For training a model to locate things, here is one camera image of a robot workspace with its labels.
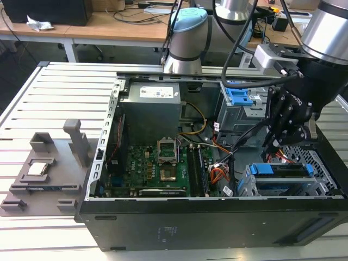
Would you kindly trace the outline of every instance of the table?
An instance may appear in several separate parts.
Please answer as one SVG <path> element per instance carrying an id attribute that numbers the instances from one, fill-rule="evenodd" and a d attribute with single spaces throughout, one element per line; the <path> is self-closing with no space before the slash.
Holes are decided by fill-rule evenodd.
<path id="1" fill-rule="evenodd" d="M 89 139 L 100 135 L 117 71 L 161 72 L 158 65 L 50 63 L 37 67 L 0 116 L 0 201 L 5 198 L 31 149 L 37 131 L 54 139 L 69 138 L 62 130 L 68 117 L 82 120 Z M 221 74 L 219 67 L 203 73 Z M 227 74 L 260 75 L 256 69 L 229 69 Z M 348 105 L 337 97 L 323 110 L 319 127 L 348 164 Z M 348 260 L 348 224 L 305 247 L 222 250 L 101 252 L 84 224 L 66 217 L 0 217 L 0 260 L 177 261 L 177 260 Z"/>
<path id="2" fill-rule="evenodd" d="M 259 5 L 267 6 L 268 4 L 260 0 Z M 123 14 L 134 15 L 139 12 L 140 10 L 131 9 L 126 10 Z M 142 13 L 125 18 L 129 20 L 140 20 L 149 17 L 152 17 L 152 15 Z M 169 16 L 163 16 L 159 19 L 164 23 L 168 23 L 168 18 Z M 54 24 L 53 30 L 44 30 L 40 32 L 31 30 L 25 23 L 11 23 L 7 16 L 5 20 L 21 41 L 63 44 L 68 61 L 73 63 L 78 62 L 75 44 L 161 47 L 165 40 L 167 30 L 167 25 L 164 23 L 138 26 L 115 21 L 106 12 L 94 12 L 92 18 L 85 27 Z M 274 32 L 271 26 L 268 26 L 266 35 L 272 42 L 297 45 L 290 27 L 282 33 Z M 0 19 L 0 39 L 17 40 L 6 27 L 2 19 Z M 247 46 L 248 48 L 256 48 L 259 43 L 261 43 L 260 39 L 253 38 Z"/>

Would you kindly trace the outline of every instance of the label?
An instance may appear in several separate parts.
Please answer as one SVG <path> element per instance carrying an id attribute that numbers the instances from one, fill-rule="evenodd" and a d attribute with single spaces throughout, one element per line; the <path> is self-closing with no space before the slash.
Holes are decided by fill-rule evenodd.
<path id="1" fill-rule="evenodd" d="M 219 132 L 220 131 L 220 124 L 218 122 L 214 122 L 214 130 L 216 132 Z"/>
<path id="2" fill-rule="evenodd" d="M 159 227 L 157 229 L 157 242 L 169 243 L 175 239 L 178 227 Z"/>
<path id="3" fill-rule="evenodd" d="M 258 95 L 249 95 L 249 98 L 250 98 L 251 100 L 260 100 L 260 101 L 261 101 L 261 98 L 260 98 L 260 96 L 258 96 Z"/>
<path id="4" fill-rule="evenodd" d="M 44 190 L 43 188 L 29 188 L 30 190 Z"/>
<path id="5" fill-rule="evenodd" d="M 174 98 L 173 87 L 143 86 L 140 98 Z"/>
<path id="6" fill-rule="evenodd" d="M 229 197 L 233 196 L 233 191 L 231 189 L 229 189 L 227 186 L 224 186 L 222 191 L 225 192 L 226 195 L 229 196 Z"/>

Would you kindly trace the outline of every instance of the motherboard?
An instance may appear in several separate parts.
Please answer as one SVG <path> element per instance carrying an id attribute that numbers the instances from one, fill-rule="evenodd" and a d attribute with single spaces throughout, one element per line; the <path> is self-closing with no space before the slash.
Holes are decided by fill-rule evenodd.
<path id="1" fill-rule="evenodd" d="M 208 196 L 217 189 L 209 187 L 212 154 L 210 147 L 176 142 L 129 146 L 125 172 L 110 173 L 105 191 L 111 197 Z"/>

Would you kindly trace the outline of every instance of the floor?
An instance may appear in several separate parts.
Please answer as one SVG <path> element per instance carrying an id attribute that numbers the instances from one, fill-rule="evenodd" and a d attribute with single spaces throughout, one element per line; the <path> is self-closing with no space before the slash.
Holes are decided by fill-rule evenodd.
<path id="1" fill-rule="evenodd" d="M 4 50 L 4 42 L 0 41 L 0 51 Z M 23 42 L 37 61 L 66 61 L 65 51 L 57 44 Z M 21 86 L 35 69 L 35 62 L 25 51 L 22 44 L 16 43 L 17 53 L 9 50 L 0 55 L 0 114 L 17 94 Z M 81 63 L 120 63 L 120 64 L 158 64 L 159 53 L 152 48 L 127 46 L 99 46 L 104 60 L 98 61 L 99 53 L 90 45 L 79 45 L 78 56 Z M 203 65 L 222 66 L 227 54 L 214 53 L 206 58 Z M 240 57 L 235 57 L 232 66 L 238 66 Z"/>

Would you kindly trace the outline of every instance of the computer case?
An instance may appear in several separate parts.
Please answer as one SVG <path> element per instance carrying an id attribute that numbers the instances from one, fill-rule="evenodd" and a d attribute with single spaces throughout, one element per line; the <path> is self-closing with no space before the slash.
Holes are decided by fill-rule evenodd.
<path id="1" fill-rule="evenodd" d="M 13 23 L 37 21 L 85 26 L 92 15 L 91 0 L 3 0 Z"/>

